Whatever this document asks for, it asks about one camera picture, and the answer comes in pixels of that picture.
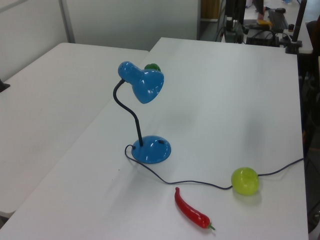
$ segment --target lamp shade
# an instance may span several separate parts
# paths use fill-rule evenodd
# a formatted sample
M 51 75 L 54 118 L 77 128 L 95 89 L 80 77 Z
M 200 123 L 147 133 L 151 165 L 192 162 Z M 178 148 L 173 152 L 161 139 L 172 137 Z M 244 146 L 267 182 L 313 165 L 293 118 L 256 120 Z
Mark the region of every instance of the lamp shade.
M 129 61 L 120 64 L 118 74 L 132 85 L 134 95 L 142 104 L 151 102 L 159 94 L 165 80 L 162 72 L 140 69 Z

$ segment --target lamp neck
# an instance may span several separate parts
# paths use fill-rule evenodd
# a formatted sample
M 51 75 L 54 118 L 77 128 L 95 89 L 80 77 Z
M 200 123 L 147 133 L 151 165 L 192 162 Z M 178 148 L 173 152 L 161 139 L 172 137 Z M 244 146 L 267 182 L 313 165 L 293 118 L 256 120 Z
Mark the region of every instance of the lamp neck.
M 115 102 L 117 104 L 119 104 L 120 107 L 122 107 L 123 109 L 127 110 L 129 113 L 132 114 L 132 116 L 134 117 L 135 120 L 135 126 L 136 126 L 136 131 L 138 133 L 138 138 L 139 138 L 139 144 L 142 147 L 144 144 L 142 142 L 142 136 L 141 136 L 141 130 L 140 130 L 140 124 L 139 124 L 139 120 L 137 115 L 134 113 L 134 111 L 132 111 L 130 108 L 128 108 L 127 106 L 125 106 L 122 102 L 119 101 L 119 99 L 117 98 L 117 91 L 120 88 L 120 86 L 125 82 L 125 80 L 121 79 L 119 81 L 119 83 L 115 86 L 114 90 L 113 90 L 113 98 L 115 100 Z

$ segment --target lamp base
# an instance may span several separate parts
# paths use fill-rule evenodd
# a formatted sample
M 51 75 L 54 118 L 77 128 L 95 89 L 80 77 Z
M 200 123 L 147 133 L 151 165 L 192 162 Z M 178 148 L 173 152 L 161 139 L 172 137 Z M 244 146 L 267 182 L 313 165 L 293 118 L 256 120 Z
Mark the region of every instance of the lamp base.
M 160 136 L 144 136 L 143 146 L 139 140 L 135 141 L 132 148 L 132 156 L 144 164 L 156 164 L 166 160 L 171 153 L 170 143 Z

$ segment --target red chili pepper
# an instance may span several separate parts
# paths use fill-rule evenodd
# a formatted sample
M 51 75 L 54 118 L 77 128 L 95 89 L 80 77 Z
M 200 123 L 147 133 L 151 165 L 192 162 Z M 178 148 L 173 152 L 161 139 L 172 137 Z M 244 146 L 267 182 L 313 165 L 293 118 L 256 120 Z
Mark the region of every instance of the red chili pepper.
M 197 224 L 203 229 L 211 228 L 216 230 L 210 222 L 209 217 L 202 214 L 201 212 L 195 210 L 193 207 L 188 205 L 180 196 L 180 189 L 178 187 L 175 188 L 174 199 L 180 210 L 186 215 L 192 222 Z

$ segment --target chili pepper stem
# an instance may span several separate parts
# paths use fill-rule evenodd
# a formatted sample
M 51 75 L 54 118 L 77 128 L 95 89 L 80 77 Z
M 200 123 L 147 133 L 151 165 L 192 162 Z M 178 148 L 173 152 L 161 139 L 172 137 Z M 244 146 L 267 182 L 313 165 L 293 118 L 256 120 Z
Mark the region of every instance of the chili pepper stem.
M 209 225 L 206 227 L 207 229 L 213 229 L 213 230 L 216 230 L 212 225 L 211 225 L 211 222 L 209 223 Z

